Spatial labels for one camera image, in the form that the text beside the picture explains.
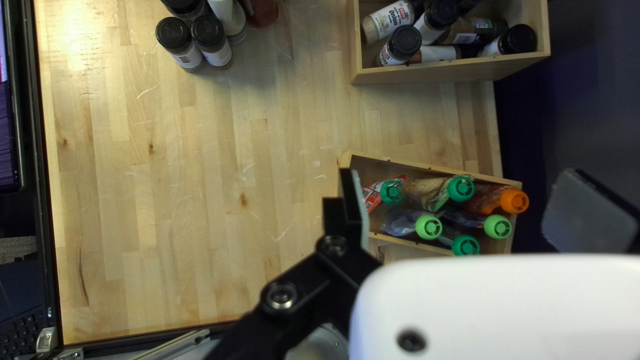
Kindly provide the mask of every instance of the computer monitor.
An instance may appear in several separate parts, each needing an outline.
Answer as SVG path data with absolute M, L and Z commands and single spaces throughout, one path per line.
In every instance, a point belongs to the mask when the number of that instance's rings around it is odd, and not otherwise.
M 21 146 L 19 124 L 13 112 L 11 76 L 4 30 L 4 6 L 0 7 L 0 193 L 14 192 L 22 187 Z

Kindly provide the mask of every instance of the black jar lid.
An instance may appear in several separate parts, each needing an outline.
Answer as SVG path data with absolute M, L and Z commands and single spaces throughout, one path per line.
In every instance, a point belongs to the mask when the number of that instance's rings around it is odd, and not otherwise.
M 186 15 L 198 8 L 204 0 L 162 0 L 175 15 Z
M 423 0 L 409 0 L 409 3 L 413 7 L 413 12 L 415 15 L 414 19 L 418 19 L 420 15 L 424 13 L 424 1 Z
M 398 60 L 409 60 L 420 50 L 422 35 L 411 25 L 399 26 L 389 38 L 389 52 Z
M 529 25 L 517 24 L 502 35 L 500 44 L 506 54 L 530 53 L 538 47 L 538 37 Z
M 184 47 L 190 38 L 189 27 L 177 17 L 165 17 L 156 26 L 156 39 L 167 50 Z
M 457 0 L 435 0 L 426 14 L 426 20 L 436 29 L 447 28 L 460 17 Z
M 225 30 L 217 17 L 204 15 L 193 22 L 191 34 L 198 45 L 214 47 L 224 39 Z

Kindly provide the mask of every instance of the keyboard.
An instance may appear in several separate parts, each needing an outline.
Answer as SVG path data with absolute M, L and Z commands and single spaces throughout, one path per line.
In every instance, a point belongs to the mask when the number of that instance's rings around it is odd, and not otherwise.
M 0 325 L 0 360 L 35 354 L 40 331 L 47 327 L 43 309 L 27 311 Z

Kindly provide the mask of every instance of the light green cap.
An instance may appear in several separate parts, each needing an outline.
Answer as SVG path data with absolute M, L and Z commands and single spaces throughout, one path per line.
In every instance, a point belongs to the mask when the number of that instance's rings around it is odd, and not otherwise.
M 480 254 L 480 244 L 471 235 L 460 235 L 453 239 L 451 250 L 456 256 L 478 255 Z
M 511 222 L 502 215 L 493 214 L 484 221 L 484 232 L 494 239 L 507 238 L 512 230 Z
M 404 195 L 404 187 L 398 180 L 385 181 L 380 187 L 380 198 L 387 204 L 400 204 Z
M 425 240 L 434 240 L 442 234 L 442 223 L 433 215 L 422 215 L 415 222 L 415 232 Z
M 449 198 L 456 202 L 463 202 L 474 196 L 474 182 L 468 177 L 456 176 L 449 181 L 447 192 Z

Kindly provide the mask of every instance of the wooden crate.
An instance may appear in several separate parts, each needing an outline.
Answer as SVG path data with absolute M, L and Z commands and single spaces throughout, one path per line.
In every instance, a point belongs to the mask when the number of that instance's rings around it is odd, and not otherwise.
M 416 163 L 413 161 L 399 160 L 386 156 L 368 155 L 359 152 L 347 151 L 339 160 L 340 167 L 353 168 L 358 171 L 362 184 L 372 183 L 384 179 L 393 179 L 400 175 L 406 175 L 406 181 L 411 182 L 415 179 L 425 179 L 429 177 L 443 177 L 452 175 L 470 174 L 469 172 L 455 170 L 452 168 L 427 165 Z M 514 180 L 501 179 L 482 174 L 475 175 L 475 182 L 496 183 L 515 186 L 522 189 L 522 183 Z M 385 221 L 385 215 L 389 205 L 381 204 L 369 214 L 371 228 L 369 231 L 370 246 L 369 250 L 379 258 L 384 257 L 385 262 L 395 261 L 404 258 L 423 258 L 429 256 L 453 256 L 451 249 L 440 246 L 440 243 L 433 241 L 432 245 L 428 245 L 425 240 L 420 239 L 416 234 L 406 238 L 396 238 L 383 234 L 380 225 Z M 497 211 L 498 214 L 507 217 L 514 226 L 516 215 Z M 477 236 L 480 243 L 481 254 L 509 254 L 511 252 L 511 242 L 513 236 L 506 239 L 493 239 L 482 234 Z M 398 247 L 397 245 L 405 245 L 414 249 Z
M 360 19 L 393 3 L 388 0 L 347 0 L 351 22 L 351 84 L 404 84 L 439 81 L 499 80 L 551 55 L 547 0 L 483 0 L 468 16 L 495 17 L 509 26 L 527 24 L 538 35 L 534 53 L 472 58 L 438 63 L 372 67 L 372 62 L 387 41 L 366 46 L 360 41 Z

